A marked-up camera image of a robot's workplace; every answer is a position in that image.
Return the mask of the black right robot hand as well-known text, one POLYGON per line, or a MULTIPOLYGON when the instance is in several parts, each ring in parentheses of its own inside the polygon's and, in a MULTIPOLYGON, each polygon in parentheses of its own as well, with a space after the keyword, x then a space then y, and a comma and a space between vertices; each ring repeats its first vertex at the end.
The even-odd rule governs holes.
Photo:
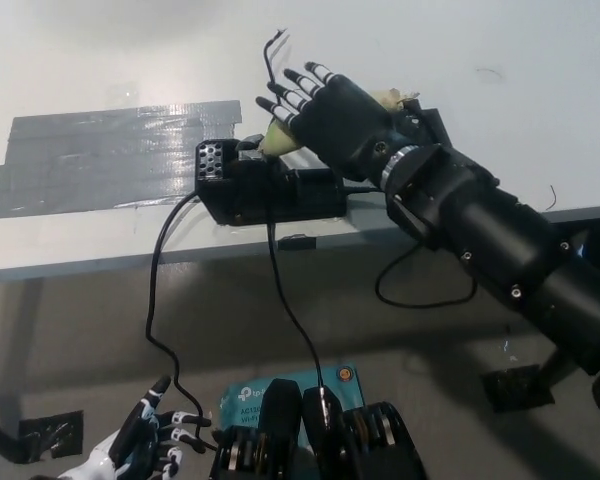
POLYGON ((390 112, 348 77, 315 62, 306 63, 305 70, 283 72, 299 92, 267 84, 284 99, 282 104, 262 96, 256 104, 330 169, 346 179, 378 186, 390 158, 415 141, 400 133, 390 112))

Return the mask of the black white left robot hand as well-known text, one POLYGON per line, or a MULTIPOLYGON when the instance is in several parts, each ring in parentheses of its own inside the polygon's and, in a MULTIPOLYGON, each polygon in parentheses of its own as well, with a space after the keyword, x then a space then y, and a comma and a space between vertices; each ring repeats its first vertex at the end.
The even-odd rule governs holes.
POLYGON ((161 377, 133 407, 121 428, 98 443, 87 460, 60 475, 62 479, 173 479, 181 469, 184 445, 203 454, 206 444, 187 424, 209 427, 211 420, 186 411, 159 412, 171 384, 161 377))

